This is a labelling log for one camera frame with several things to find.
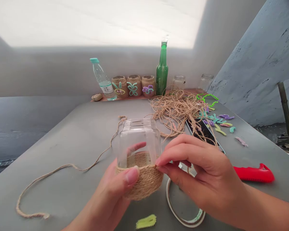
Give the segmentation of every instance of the plastic water bottle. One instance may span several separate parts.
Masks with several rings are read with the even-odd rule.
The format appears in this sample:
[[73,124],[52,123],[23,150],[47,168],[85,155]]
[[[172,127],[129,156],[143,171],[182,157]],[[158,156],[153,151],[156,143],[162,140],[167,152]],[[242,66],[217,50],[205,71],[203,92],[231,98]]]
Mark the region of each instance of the plastic water bottle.
[[93,71],[96,80],[99,83],[99,86],[105,94],[107,100],[116,100],[117,95],[112,88],[111,80],[107,77],[107,75],[105,75],[102,67],[100,66],[99,60],[97,58],[91,58],[90,61],[93,63]]

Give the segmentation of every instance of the tangled twine pile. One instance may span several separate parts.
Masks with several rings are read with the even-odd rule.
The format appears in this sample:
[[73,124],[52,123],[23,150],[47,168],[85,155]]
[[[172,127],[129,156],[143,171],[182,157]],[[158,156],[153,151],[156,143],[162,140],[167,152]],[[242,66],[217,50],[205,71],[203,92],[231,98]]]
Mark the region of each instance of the tangled twine pile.
[[166,92],[164,96],[156,96],[150,101],[155,112],[151,114],[152,119],[159,119],[160,122],[170,130],[170,134],[160,131],[161,136],[165,137],[165,139],[184,133],[185,122],[188,120],[193,130],[192,135],[197,134],[204,142],[211,140],[217,146],[212,128],[210,127],[210,130],[214,136],[214,140],[205,137],[199,125],[201,120],[207,120],[207,118],[203,116],[203,112],[209,106],[202,100],[200,95],[185,90],[171,90]]

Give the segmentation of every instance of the fingernail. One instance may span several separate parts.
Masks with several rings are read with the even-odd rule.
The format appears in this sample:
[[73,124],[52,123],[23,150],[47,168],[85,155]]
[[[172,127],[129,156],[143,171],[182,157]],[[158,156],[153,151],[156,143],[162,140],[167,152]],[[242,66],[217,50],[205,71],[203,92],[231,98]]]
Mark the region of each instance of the fingernail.
[[157,160],[155,161],[155,165],[158,166],[159,162],[160,162],[160,158],[157,158]]
[[125,175],[128,185],[135,183],[139,177],[139,167],[132,167]]
[[169,170],[165,166],[156,166],[156,169],[162,173],[168,174]]

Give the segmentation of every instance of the purple flower decoration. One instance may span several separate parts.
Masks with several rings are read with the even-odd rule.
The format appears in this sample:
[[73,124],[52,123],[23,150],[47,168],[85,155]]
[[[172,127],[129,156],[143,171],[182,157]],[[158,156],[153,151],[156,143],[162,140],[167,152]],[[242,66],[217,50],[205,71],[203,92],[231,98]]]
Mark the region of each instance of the purple flower decoration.
[[145,92],[146,94],[150,94],[153,92],[153,85],[149,85],[148,87],[144,87],[142,89],[143,92]]

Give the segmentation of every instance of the wrist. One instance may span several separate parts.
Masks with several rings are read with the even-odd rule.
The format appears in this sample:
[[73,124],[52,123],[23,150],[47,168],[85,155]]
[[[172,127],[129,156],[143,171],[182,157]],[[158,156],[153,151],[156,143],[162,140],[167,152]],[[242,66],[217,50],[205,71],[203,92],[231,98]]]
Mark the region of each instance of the wrist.
[[257,189],[247,184],[244,184],[244,186],[247,191],[247,197],[245,199],[246,209],[242,208],[242,210],[245,211],[245,222],[239,228],[246,231],[267,230],[267,228],[270,226],[269,212],[266,210],[266,207],[263,206],[261,198],[259,198],[255,193]]

